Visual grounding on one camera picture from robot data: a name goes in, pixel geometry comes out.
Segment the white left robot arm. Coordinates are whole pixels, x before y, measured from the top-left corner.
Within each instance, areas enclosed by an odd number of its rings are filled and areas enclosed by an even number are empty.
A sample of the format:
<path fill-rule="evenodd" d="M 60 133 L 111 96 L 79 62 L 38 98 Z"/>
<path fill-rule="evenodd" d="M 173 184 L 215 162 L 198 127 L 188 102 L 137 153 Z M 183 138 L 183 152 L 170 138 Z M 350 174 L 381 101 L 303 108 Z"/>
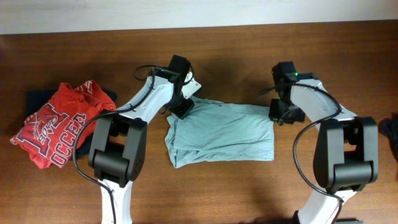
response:
<path fill-rule="evenodd" d="M 102 223 L 132 222 L 132 185 L 144 165 L 148 124 L 162 107 L 186 117 L 200 88 L 192 68 L 153 68 L 131 100 L 96 120 L 88 165 L 101 187 Z"/>

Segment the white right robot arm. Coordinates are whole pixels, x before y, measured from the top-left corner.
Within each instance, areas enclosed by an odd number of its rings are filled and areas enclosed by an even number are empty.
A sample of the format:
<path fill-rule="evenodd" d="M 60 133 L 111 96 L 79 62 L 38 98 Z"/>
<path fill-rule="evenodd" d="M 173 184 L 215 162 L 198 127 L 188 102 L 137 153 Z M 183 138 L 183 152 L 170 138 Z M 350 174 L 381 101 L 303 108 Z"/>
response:
<path fill-rule="evenodd" d="M 312 188 L 306 204 L 295 211 L 292 223 L 338 223 L 343 205 L 378 177 L 377 123 L 342 106 L 311 73 L 273 73 L 279 100 L 300 109 L 311 123 L 297 135 L 293 160 L 304 182 Z M 317 128 L 311 183 L 297 158 L 300 138 Z"/>

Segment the light blue t-shirt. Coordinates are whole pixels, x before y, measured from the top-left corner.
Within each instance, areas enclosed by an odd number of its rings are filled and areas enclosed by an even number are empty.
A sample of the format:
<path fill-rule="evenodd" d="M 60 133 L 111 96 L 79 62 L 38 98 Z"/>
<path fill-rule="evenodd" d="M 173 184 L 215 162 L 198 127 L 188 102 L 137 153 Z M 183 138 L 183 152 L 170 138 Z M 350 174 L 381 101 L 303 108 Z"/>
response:
<path fill-rule="evenodd" d="M 184 119 L 167 117 L 165 145 L 177 169 L 199 162 L 273 161 L 274 123 L 269 108 L 192 97 Z"/>

